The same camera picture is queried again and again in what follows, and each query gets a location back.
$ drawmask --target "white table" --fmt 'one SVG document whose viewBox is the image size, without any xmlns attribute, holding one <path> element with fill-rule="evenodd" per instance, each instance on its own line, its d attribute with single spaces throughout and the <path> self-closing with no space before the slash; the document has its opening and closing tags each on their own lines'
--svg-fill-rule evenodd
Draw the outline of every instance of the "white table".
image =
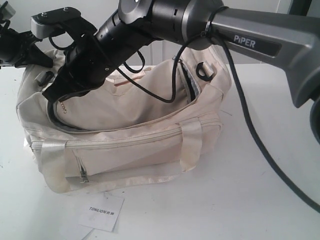
<svg viewBox="0 0 320 240">
<path fill-rule="evenodd" d="M 320 203 L 320 146 L 309 126 L 311 102 L 295 109 L 284 72 L 237 65 L 255 126 L 288 176 Z M 59 227 L 79 197 L 51 192 L 15 112 L 23 70 L 0 71 L 0 239 L 62 240 Z M 220 113 L 225 129 L 215 151 L 179 179 L 111 192 L 124 197 L 114 233 L 89 240 L 318 240 L 320 214 L 269 167 L 252 140 L 233 86 Z"/>
</svg>

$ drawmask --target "robotic arm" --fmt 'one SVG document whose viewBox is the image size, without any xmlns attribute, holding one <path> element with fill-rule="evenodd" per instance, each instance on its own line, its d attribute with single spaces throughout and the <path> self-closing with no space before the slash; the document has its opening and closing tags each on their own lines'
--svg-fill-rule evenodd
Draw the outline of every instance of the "robotic arm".
<svg viewBox="0 0 320 240">
<path fill-rule="evenodd" d="M 315 101 L 311 128 L 320 143 L 320 18 L 232 9 L 222 0 L 120 0 L 98 31 L 71 7 L 43 12 L 31 22 L 38 41 L 65 32 L 74 39 L 64 51 L 65 65 L 43 93 L 50 102 L 101 87 L 117 67 L 153 41 L 183 45 L 207 30 L 230 50 L 283 69 L 293 104 L 299 108 Z M 189 47 L 203 50 L 210 45 L 203 37 Z M 1 59 L 5 48 L 0 49 Z"/>
</svg>

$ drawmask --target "zipper pull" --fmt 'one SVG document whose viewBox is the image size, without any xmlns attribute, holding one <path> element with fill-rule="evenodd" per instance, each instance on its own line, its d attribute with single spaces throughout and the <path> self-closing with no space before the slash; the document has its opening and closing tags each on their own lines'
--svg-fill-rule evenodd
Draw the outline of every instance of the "zipper pull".
<svg viewBox="0 0 320 240">
<path fill-rule="evenodd" d="M 82 182 L 81 184 L 87 184 L 89 183 L 89 179 L 88 179 L 88 175 L 87 175 L 87 171 L 81 166 L 81 178 L 82 178 Z"/>
</svg>

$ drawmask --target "cream bag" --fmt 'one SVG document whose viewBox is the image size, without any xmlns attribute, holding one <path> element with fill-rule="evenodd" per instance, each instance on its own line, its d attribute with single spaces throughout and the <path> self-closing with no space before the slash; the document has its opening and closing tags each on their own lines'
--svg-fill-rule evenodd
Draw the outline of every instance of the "cream bag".
<svg viewBox="0 0 320 240">
<path fill-rule="evenodd" d="M 56 74 L 65 58 L 56 50 L 47 54 L 54 59 L 52 69 L 26 68 L 17 114 L 52 191 L 97 193 L 168 182 L 194 169 L 200 155 L 213 149 L 222 128 L 220 105 L 231 87 L 213 46 L 184 51 L 171 104 L 152 98 L 117 72 L 86 96 L 49 104 L 35 79 L 42 72 Z M 173 62 L 130 77 L 170 99 Z"/>
</svg>

